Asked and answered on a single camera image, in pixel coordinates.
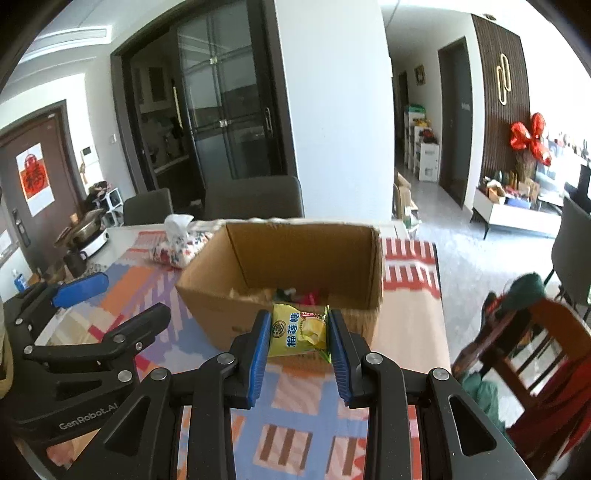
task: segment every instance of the ceiling light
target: ceiling light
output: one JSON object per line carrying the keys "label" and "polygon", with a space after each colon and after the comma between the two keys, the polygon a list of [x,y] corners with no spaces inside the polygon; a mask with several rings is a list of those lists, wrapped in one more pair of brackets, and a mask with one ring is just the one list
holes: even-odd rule
{"label": "ceiling light", "polygon": [[39,35],[22,56],[20,63],[68,48],[111,43],[112,27],[78,27]]}

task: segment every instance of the yellow snack package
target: yellow snack package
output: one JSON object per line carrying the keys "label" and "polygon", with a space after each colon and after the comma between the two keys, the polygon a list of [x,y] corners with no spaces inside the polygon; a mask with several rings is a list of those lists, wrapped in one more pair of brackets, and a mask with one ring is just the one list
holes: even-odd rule
{"label": "yellow snack package", "polygon": [[301,312],[291,305],[275,303],[271,323],[269,356],[299,355],[318,350],[328,360],[326,351],[326,315]]}

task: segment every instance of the picture frame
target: picture frame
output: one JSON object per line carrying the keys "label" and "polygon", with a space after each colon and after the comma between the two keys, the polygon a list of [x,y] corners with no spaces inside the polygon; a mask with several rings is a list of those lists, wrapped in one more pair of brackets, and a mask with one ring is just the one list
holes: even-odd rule
{"label": "picture frame", "polygon": [[414,76],[417,79],[417,85],[425,85],[425,67],[423,65],[414,69]]}

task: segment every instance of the green fabric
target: green fabric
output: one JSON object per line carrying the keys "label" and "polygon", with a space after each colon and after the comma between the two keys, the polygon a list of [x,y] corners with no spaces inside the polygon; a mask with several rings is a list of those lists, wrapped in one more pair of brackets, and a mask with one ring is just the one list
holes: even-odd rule
{"label": "green fabric", "polygon": [[425,107],[418,103],[411,103],[410,105],[407,105],[406,109],[407,112],[425,113]]}
{"label": "green fabric", "polygon": [[544,282],[537,273],[522,275],[511,284],[501,303],[505,312],[523,310],[546,297]]}
{"label": "green fabric", "polygon": [[513,441],[507,435],[505,422],[499,420],[499,392],[496,384],[483,380],[480,373],[475,372],[464,375],[460,385],[514,447]]}

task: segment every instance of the dark gray chair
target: dark gray chair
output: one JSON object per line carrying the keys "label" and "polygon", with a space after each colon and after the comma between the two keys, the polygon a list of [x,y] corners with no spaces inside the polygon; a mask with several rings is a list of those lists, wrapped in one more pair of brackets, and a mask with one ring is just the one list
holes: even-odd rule
{"label": "dark gray chair", "polygon": [[552,246],[553,269],[544,280],[547,285],[554,272],[560,280],[559,297],[571,307],[587,307],[584,320],[589,315],[589,290],[591,289],[591,216],[568,197],[564,198],[562,223]]}
{"label": "dark gray chair", "polygon": [[153,225],[164,223],[174,213],[169,189],[140,193],[123,204],[124,225]]}
{"label": "dark gray chair", "polygon": [[303,217],[300,182],[280,175],[213,184],[205,192],[204,214],[206,220]]}

